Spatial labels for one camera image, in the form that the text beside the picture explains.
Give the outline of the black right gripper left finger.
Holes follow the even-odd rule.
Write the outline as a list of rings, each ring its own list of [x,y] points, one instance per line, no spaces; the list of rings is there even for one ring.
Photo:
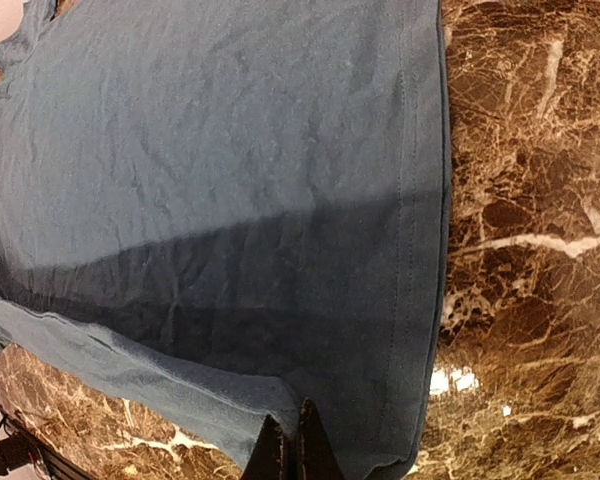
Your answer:
[[[267,416],[241,480],[285,480],[286,436],[280,425]]]

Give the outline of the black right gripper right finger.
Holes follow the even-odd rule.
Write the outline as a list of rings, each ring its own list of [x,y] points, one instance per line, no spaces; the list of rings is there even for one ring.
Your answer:
[[[295,439],[296,471],[300,480],[344,480],[313,401],[303,401]]]

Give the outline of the dark blue garment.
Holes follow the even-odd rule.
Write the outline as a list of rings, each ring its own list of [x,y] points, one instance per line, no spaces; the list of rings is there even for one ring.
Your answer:
[[[448,244],[438,2],[27,1],[0,71],[0,351],[239,465],[310,399],[346,478],[407,474]]]

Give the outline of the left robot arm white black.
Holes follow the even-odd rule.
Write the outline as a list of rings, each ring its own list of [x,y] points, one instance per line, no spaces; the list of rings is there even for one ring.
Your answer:
[[[9,416],[0,404],[0,476],[24,466],[36,469],[44,461],[37,440],[16,419]]]

